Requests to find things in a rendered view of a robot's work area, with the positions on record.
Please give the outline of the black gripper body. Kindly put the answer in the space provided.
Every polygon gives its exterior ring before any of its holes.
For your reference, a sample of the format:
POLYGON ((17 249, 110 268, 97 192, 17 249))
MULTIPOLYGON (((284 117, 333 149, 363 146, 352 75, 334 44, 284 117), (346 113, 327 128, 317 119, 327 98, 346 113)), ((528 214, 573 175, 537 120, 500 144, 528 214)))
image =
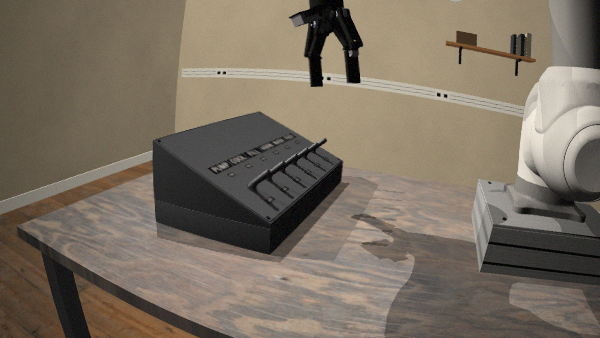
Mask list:
MULTIPOLYGON (((338 18, 336 18, 337 8, 344 8, 343 0, 309 0, 309 6, 311 8, 322 8, 322 16, 320 17, 322 20, 323 16, 328 17, 333 25, 339 25, 340 22, 338 18)), ((332 33, 331 30, 327 27, 325 23, 321 23, 320 29, 322 33, 332 33)))

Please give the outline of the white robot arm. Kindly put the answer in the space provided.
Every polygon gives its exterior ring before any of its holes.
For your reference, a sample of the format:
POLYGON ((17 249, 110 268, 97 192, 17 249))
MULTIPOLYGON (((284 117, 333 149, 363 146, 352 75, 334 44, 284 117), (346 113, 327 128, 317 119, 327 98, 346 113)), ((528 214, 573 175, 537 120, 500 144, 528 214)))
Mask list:
POLYGON ((600 0, 549 0, 549 11, 553 67, 527 98, 504 191, 515 213, 583 223, 574 201, 600 200, 600 0))

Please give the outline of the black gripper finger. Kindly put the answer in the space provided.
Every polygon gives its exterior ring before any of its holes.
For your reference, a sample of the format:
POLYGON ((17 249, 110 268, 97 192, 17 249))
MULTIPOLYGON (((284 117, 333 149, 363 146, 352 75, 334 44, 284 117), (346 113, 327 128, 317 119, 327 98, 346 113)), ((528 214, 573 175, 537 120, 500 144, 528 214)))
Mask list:
POLYGON ((361 83, 358 48, 363 46, 363 42, 351 19, 350 10, 337 8, 336 15, 336 18, 340 22, 339 25, 333 25, 326 16, 322 17, 322 21, 327 25, 329 30, 333 31, 343 46, 347 83, 361 83))
POLYGON ((310 85, 311 87, 323 87, 322 67, 321 67, 321 52, 329 33, 322 33, 319 29, 322 20, 318 19, 308 23, 308 33, 304 51, 304 57, 308 56, 310 85), (310 49, 310 51, 309 51, 310 49), (316 53, 316 54, 315 54, 316 53))

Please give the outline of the black switch console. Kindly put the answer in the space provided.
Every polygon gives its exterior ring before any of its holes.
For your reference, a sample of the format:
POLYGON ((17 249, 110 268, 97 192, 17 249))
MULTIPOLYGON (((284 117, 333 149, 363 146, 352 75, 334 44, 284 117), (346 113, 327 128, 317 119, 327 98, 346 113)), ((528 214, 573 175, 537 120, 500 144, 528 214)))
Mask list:
POLYGON ((260 111, 154 139, 156 222, 271 254, 341 182, 326 142, 260 111))

